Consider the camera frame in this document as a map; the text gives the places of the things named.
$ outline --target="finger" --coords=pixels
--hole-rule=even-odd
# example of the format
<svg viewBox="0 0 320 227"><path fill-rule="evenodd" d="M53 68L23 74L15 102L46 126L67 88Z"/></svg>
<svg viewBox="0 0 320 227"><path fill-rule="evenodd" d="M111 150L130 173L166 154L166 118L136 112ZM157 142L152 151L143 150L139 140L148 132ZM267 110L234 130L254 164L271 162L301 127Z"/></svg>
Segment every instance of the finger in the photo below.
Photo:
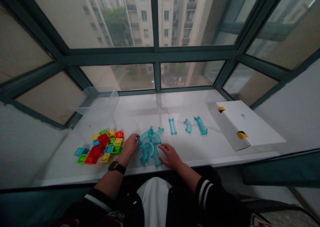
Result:
<svg viewBox="0 0 320 227"><path fill-rule="evenodd" d="M169 168L169 162L165 160L163 157L159 156L160 161Z"/></svg>

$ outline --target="plastic block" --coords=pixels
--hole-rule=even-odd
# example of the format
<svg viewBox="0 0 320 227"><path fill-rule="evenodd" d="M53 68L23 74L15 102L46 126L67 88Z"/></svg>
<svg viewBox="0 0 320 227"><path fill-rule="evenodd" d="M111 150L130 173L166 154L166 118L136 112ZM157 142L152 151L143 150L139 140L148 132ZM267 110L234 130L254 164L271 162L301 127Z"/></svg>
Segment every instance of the plastic block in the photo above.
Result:
<svg viewBox="0 0 320 227"><path fill-rule="evenodd" d="M84 164L84 161L86 160L88 155L80 155L77 164Z"/></svg>
<svg viewBox="0 0 320 227"><path fill-rule="evenodd" d="M109 145L104 149L104 153L105 154L111 154L112 149L113 149L113 145Z"/></svg>
<svg viewBox="0 0 320 227"><path fill-rule="evenodd" d="M124 139L124 134L122 131L118 131L114 135L116 139Z"/></svg>
<svg viewBox="0 0 320 227"><path fill-rule="evenodd" d="M81 155L89 153L89 149L87 148L78 148L77 151L74 153L74 156L80 157Z"/></svg>
<svg viewBox="0 0 320 227"><path fill-rule="evenodd" d="M198 123L201 135L206 135L208 133L208 129L204 126L204 123L200 116L194 117L194 120Z"/></svg>
<svg viewBox="0 0 320 227"><path fill-rule="evenodd" d="M185 131L188 132L189 134L191 134L192 124L190 123L190 121L188 119L186 119L185 122L183 122L183 123L187 126Z"/></svg>
<svg viewBox="0 0 320 227"><path fill-rule="evenodd" d="M100 134L92 135L92 140L94 141L94 140L98 139L99 136L100 136Z"/></svg>
<svg viewBox="0 0 320 227"><path fill-rule="evenodd" d="M99 143L98 139L93 141L93 146L99 146L99 145L100 145L100 143Z"/></svg>
<svg viewBox="0 0 320 227"><path fill-rule="evenodd" d="M115 142L114 142L114 145L121 145L123 146L124 144L124 140L123 139L116 139Z"/></svg>
<svg viewBox="0 0 320 227"><path fill-rule="evenodd" d="M107 130L102 130L101 132L99 132L99 136L103 135L103 134L106 134L107 132L108 132Z"/></svg>
<svg viewBox="0 0 320 227"><path fill-rule="evenodd" d="M112 153L113 155L120 155L121 152L122 152L122 146L120 146L120 145L114 145L114 146L113 146L113 149L112 149L112 151L111 151L111 153Z"/></svg>
<svg viewBox="0 0 320 227"><path fill-rule="evenodd" d="M109 139L109 142L108 142L107 146L108 145L114 145L115 140L116 140L115 138Z"/></svg>
<svg viewBox="0 0 320 227"><path fill-rule="evenodd" d="M105 145L107 145L108 142L109 142L109 138L108 138L107 134L103 134L103 135L100 135L100 136L98 137L98 141L99 141L100 144L105 144Z"/></svg>
<svg viewBox="0 0 320 227"><path fill-rule="evenodd" d="M86 160L84 161L84 164L96 164L97 162L98 162L98 158L94 158L88 155Z"/></svg>
<svg viewBox="0 0 320 227"><path fill-rule="evenodd" d="M177 131L176 131L176 126L174 124L174 119L169 119L169 123L170 123L171 135L176 135Z"/></svg>
<svg viewBox="0 0 320 227"><path fill-rule="evenodd" d="M115 132L113 130L108 131L107 136L109 138L114 137Z"/></svg>
<svg viewBox="0 0 320 227"><path fill-rule="evenodd" d="M105 164L110 164L112 162L113 155L111 154L104 154L102 155L100 162Z"/></svg>

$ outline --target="right hand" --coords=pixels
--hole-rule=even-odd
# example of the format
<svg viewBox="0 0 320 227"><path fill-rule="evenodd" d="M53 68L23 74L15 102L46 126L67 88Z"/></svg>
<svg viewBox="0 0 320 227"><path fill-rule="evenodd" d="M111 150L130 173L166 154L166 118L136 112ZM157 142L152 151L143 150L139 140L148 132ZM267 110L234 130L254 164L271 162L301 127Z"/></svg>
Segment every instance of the right hand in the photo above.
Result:
<svg viewBox="0 0 320 227"><path fill-rule="evenodd" d="M181 161L174 147L172 147L170 144L162 144L161 146L159 145L158 147L167 156L167 160L165 160L163 157L160 156L159 157L160 161L169 169L178 171L178 169L183 165L183 162Z"/></svg>

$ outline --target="wall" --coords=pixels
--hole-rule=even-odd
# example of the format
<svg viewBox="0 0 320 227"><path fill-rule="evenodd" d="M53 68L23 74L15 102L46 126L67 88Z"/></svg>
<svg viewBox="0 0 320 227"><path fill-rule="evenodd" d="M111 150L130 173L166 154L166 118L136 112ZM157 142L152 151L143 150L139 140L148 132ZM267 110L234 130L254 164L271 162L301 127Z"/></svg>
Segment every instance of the wall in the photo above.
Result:
<svg viewBox="0 0 320 227"><path fill-rule="evenodd" d="M287 140L279 153L319 148L319 76L320 59L254 110Z"/></svg>
<svg viewBox="0 0 320 227"><path fill-rule="evenodd" d="M0 189L30 187L67 134L0 103Z"/></svg>

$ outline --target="window frame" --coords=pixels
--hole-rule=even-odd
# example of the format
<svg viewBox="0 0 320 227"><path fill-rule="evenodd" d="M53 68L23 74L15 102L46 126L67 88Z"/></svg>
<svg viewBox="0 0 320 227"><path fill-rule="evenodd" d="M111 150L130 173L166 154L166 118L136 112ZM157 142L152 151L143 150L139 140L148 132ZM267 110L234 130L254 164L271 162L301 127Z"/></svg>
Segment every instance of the window frame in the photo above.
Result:
<svg viewBox="0 0 320 227"><path fill-rule="evenodd" d="M154 64L155 90L120 91L119 95L147 94L159 92L191 91L201 89L216 89L227 100L233 100L222 89L223 84L232 74L237 63L242 63L273 79L279 80L279 84L258 99L250 107L255 109L272 94L280 90L286 83L296 78L312 63L320 58L320 49L313 53L296 69L288 70L281 66L256 59L245 54L245 50L254 41L260 28L268 20L273 10L281 0L257 0L245 21L244 27L239 31L234 45L228 46L189 46L189 47L159 47L158 29L158 0L151 0L152 37L153 47L136 48L108 48L108 49L70 49L63 41L56 29L42 12L34 0L1 0L4 8L11 13L16 21L35 39L46 53L55 59L54 62L27 72L1 85L0 97L4 103L12 104L17 109L40 119L60 129L73 128L81 118L75 113L65 126L62 126L45 116L29 109L15 101L15 98L27 90L39 85L54 74L65 71L71 79L82 89L92 86L91 82L80 70L79 66L112 65L112 64ZM231 0L226 4L223 15L226 14ZM214 61L226 60L216 81L209 87L190 87L181 89L161 89L161 62L188 62L188 61Z"/></svg>

